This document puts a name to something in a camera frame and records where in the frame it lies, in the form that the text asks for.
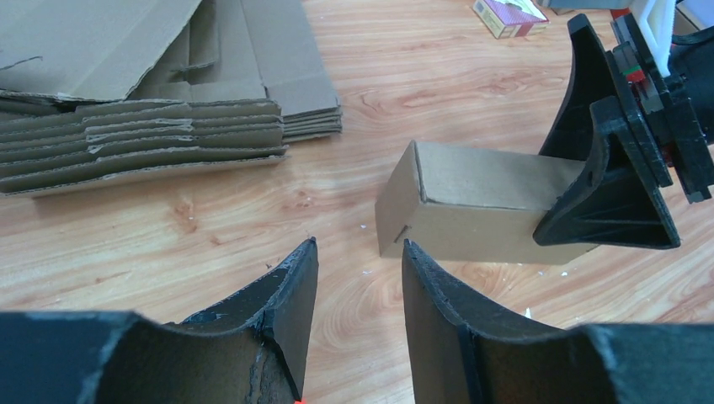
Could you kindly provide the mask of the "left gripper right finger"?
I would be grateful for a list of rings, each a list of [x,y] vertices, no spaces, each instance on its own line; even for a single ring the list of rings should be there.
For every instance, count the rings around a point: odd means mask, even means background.
[[[402,292],[418,403],[710,403],[713,327],[551,327],[501,306],[405,241]]]

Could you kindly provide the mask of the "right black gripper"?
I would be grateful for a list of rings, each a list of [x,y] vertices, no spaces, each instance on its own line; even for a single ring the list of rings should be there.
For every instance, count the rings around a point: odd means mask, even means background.
[[[611,54],[626,88],[620,105],[610,96],[605,49],[588,17],[572,17],[567,28],[570,78],[539,154],[584,166],[543,216],[534,240],[679,247],[660,190],[671,185],[673,169],[689,202],[713,196],[713,29],[673,35],[670,76],[662,77],[632,14],[615,19],[618,45]]]

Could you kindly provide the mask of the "brown cardboard box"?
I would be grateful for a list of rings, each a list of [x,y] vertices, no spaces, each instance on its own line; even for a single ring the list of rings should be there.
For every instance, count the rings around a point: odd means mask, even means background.
[[[563,265],[594,250],[542,247],[535,228],[583,163],[511,151],[412,141],[376,203],[379,253],[416,242],[445,261]]]

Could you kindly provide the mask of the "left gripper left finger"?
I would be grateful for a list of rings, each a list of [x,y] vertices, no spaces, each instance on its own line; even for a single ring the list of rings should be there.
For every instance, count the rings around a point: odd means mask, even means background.
[[[303,396],[317,294],[308,238],[181,322],[134,311],[5,311],[4,403],[292,403]]]

